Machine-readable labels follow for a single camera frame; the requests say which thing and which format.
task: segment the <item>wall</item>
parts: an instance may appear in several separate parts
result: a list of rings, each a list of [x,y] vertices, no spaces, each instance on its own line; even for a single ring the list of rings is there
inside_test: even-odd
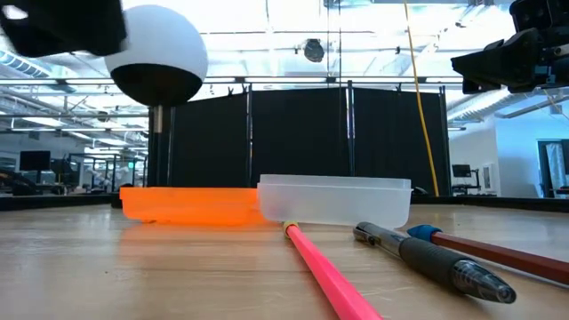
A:
[[[0,134],[0,155],[16,159],[16,168],[20,167],[20,151],[50,150],[52,158],[61,159],[69,153],[83,153],[84,142],[73,138],[58,138],[51,132],[40,132],[39,140],[33,140],[27,134]]]
[[[470,194],[496,194],[501,195],[500,171],[498,162],[498,149],[496,146],[496,128],[492,116],[487,117],[483,123],[468,124],[464,132],[449,132],[449,149],[451,164],[470,164],[472,170],[480,170],[480,184],[484,185],[482,168],[492,164],[491,177],[493,188],[469,190]],[[454,178],[451,172],[452,184],[476,185],[476,176],[473,178]]]
[[[565,114],[568,111],[569,106],[565,105]],[[496,133],[502,195],[540,196],[537,140],[569,139],[569,120],[552,116],[544,108],[513,119],[496,120]]]

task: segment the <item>white sphere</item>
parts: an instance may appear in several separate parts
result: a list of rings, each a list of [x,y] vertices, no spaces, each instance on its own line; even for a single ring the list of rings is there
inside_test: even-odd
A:
[[[204,81],[207,50],[186,17],[159,5],[141,5],[124,12],[126,50],[105,58],[107,69],[149,63],[186,70]]]
[[[202,86],[208,59],[197,29],[176,11],[141,5],[124,12],[125,50],[105,57],[116,85],[142,104],[177,105]]]

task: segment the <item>computer monitor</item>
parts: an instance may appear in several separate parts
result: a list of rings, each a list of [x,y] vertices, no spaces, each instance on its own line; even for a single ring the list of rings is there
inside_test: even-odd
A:
[[[472,171],[469,164],[453,164],[454,178],[471,178]]]
[[[21,151],[20,171],[50,170],[51,157],[50,151]]]

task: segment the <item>clear plastic container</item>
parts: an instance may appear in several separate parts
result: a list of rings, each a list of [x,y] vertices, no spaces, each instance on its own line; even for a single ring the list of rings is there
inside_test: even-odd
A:
[[[409,218],[411,181],[263,175],[257,186],[268,220],[399,228]]]

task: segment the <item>desk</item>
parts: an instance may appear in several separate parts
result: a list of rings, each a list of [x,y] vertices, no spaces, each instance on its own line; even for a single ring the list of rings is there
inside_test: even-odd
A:
[[[414,206],[407,226],[569,260],[569,215]],[[301,226],[387,319],[566,319],[569,290],[487,264],[513,305],[456,296],[353,241],[351,228]],[[2,319],[334,319],[279,226],[139,225],[108,205],[0,212]]]

